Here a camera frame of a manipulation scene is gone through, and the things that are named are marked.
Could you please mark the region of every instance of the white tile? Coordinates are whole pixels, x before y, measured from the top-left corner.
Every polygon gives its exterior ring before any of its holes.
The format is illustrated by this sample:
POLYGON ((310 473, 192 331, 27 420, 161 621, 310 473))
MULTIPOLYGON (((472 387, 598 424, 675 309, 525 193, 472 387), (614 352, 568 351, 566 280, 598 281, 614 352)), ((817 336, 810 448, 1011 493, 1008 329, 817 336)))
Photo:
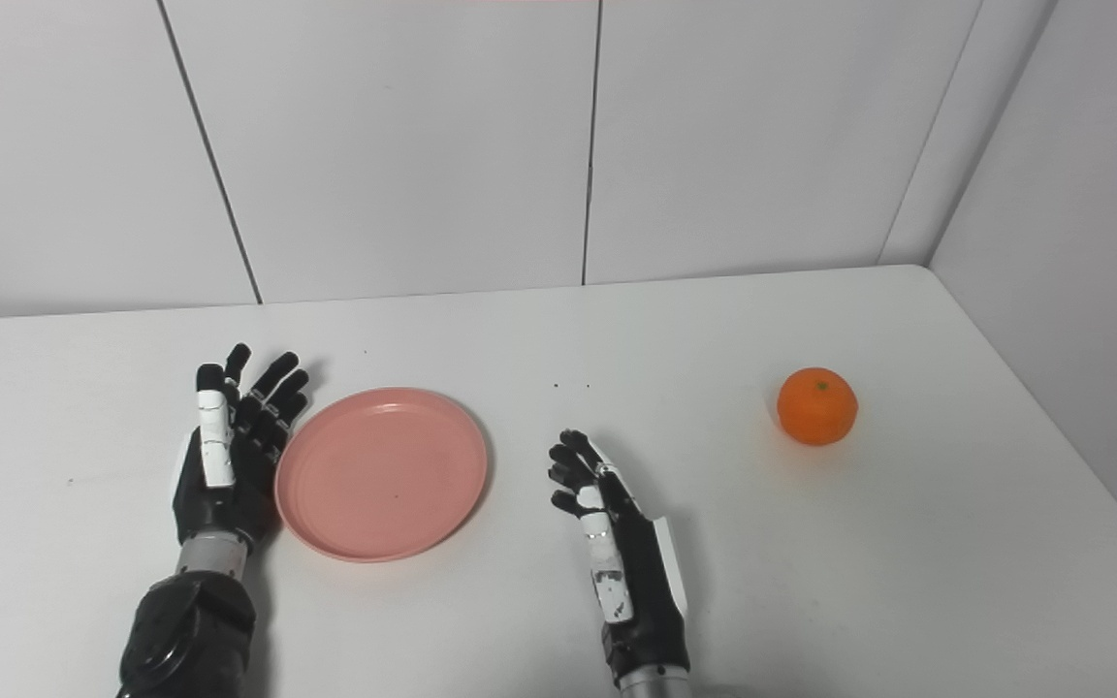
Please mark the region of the white tile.
POLYGON ((579 284, 595 3, 169 3, 267 300, 579 284))
POLYGON ((1052 4, 981 3, 878 264, 927 264, 1052 4))
POLYGON ((0 315, 245 302, 156 6, 0 0, 0 315))
POLYGON ((976 4, 604 4, 590 281, 873 264, 976 4))
POLYGON ((1059 3, 934 261, 1117 498, 1117 3, 1059 3))

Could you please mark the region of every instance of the orange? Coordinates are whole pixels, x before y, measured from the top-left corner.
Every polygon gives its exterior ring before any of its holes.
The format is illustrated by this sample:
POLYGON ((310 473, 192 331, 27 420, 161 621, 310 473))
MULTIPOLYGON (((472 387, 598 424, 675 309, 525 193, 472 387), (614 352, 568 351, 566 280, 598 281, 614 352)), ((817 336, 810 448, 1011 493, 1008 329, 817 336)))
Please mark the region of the orange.
POLYGON ((856 423, 856 393, 830 370, 793 372, 779 390, 779 422, 801 443, 825 446, 847 437, 856 423))

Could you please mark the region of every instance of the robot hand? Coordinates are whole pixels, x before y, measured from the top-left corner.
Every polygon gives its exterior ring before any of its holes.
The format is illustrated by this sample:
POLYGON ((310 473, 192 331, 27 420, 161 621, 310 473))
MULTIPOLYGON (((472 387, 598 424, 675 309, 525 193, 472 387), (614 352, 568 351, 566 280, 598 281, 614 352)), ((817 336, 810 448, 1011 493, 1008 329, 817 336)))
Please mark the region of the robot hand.
POLYGON ((626 698, 690 697, 684 640, 687 597, 665 518, 640 513, 620 471, 584 433, 564 431, 550 450, 550 500, 580 519, 593 589, 607 624, 602 644, 626 698))
POLYGON ((257 614, 240 579, 252 546, 278 519, 275 470, 309 380, 288 352, 240 398, 248 355, 236 345, 225 370, 206 364, 195 374, 201 421, 173 498, 178 570, 136 608, 118 698, 242 695, 257 614))
POLYGON ((249 355, 237 344, 226 367, 204 364, 195 373, 201 424, 189 440, 172 507, 180 544, 223 532, 251 552, 278 520, 275 471, 292 421, 307 405, 300 389, 309 375, 288 352, 240 398, 239 373, 249 355))

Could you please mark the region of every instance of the white table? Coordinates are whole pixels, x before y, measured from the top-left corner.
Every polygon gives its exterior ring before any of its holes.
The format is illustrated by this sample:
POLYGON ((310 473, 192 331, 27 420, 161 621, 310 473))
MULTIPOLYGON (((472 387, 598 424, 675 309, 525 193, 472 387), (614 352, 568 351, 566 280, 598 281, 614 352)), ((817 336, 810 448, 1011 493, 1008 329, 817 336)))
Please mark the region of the white table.
POLYGON ((576 426, 672 518, 695 679, 758 697, 1117 697, 1117 504, 927 270, 0 321, 0 697, 109 695, 178 547, 192 374, 296 350, 316 407, 420 385, 477 415, 487 495, 422 555, 288 534, 252 582, 254 695, 612 695, 545 451, 576 426), (776 431, 804 365, 846 441, 776 431))

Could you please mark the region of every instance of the silver cylindrical wrist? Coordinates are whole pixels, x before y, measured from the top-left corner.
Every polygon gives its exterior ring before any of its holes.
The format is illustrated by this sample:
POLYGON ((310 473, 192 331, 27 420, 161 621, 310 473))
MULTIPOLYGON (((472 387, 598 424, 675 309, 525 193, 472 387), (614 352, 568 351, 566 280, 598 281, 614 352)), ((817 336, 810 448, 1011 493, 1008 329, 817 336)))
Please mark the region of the silver cylindrical wrist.
POLYGON ((242 579, 248 562, 248 544, 230 530, 202 530, 183 542, 174 571, 211 571, 242 579))
POLYGON ((693 689, 686 668, 649 664, 620 679, 620 698, 693 698, 693 689))

